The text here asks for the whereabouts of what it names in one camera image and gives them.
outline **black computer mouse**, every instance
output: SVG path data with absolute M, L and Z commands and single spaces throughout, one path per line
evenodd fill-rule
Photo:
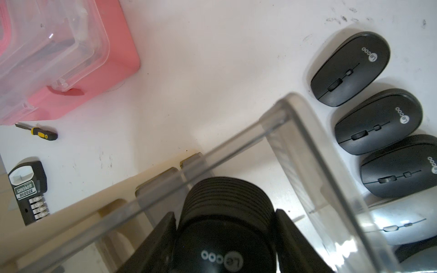
M 360 173 L 378 197 L 402 197 L 437 186 L 437 138 L 411 135 L 369 155 Z
M 338 144 L 352 155 L 379 150 L 404 139 L 422 122 L 420 102 L 403 89 L 371 96 L 340 119 L 334 132 Z
M 336 107 L 361 92 L 381 74 L 390 59 L 387 42 L 373 32 L 360 32 L 341 44 L 311 80 L 320 102 Z

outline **clear acrylic box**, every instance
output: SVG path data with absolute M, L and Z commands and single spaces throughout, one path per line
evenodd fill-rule
M 145 215 L 152 227 L 167 211 L 175 211 L 178 218 L 189 189 L 213 175 L 244 179 L 263 189 L 275 209 L 287 212 L 337 272 L 400 271 L 315 114 L 299 95 L 289 94 L 257 123 L 181 171 L 141 186 L 135 201 L 20 272 L 49 272 L 56 265 L 63 265 L 66 272 L 71 272 L 70 268 L 76 272 L 114 272 L 138 246 L 123 236 L 112 240 L 117 230 Z M 98 255 L 96 246 L 105 240 L 112 240 L 117 253 Z

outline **greener label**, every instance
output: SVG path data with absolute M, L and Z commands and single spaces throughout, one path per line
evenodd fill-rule
M 17 200 L 21 200 L 29 195 L 36 193 L 35 184 L 32 180 L 19 185 L 18 187 L 14 188 L 15 196 L 17 197 Z

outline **mouse scroll wheel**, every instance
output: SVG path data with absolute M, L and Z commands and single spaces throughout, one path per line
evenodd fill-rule
M 336 89 L 341 83 L 343 83 L 343 80 L 338 78 L 336 79 L 330 86 L 328 86 L 328 91 L 333 91 Z
M 364 130 L 364 131 L 361 131 L 361 132 L 356 133 L 356 134 L 354 134 L 354 135 L 351 135 L 350 138 L 351 138 L 352 140 L 357 140 L 357 139 L 359 139 L 359 138 L 365 137 L 365 136 L 368 135 L 368 134 L 369 134 L 369 133 L 368 133 L 366 130 Z
M 397 225 L 391 225 L 389 227 L 385 227 L 382 230 L 385 232 L 395 232 L 399 229 L 399 227 Z
M 378 179 L 378 182 L 380 184 L 385 184 L 385 183 L 393 182 L 393 181 L 396 181 L 396 180 L 397 180 L 396 176 L 392 175 L 392 176 L 387 176 L 387 177 L 380 178 L 380 179 Z

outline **screwdriver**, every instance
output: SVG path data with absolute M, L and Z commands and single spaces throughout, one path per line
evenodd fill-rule
M 23 126 L 23 125 L 20 125 L 20 124 L 16 124 L 15 126 L 17 126 L 18 128 L 30 130 L 30 133 L 32 135 L 37 135 L 37 136 L 39 136 L 40 138 L 43 138 L 43 139 L 55 140 L 55 139 L 58 138 L 58 134 L 57 133 L 54 133 L 54 132 L 51 132 L 51 131 L 47 131 L 47 130 L 42 130 L 41 128 L 38 128 L 38 127 L 30 128 L 30 127 Z

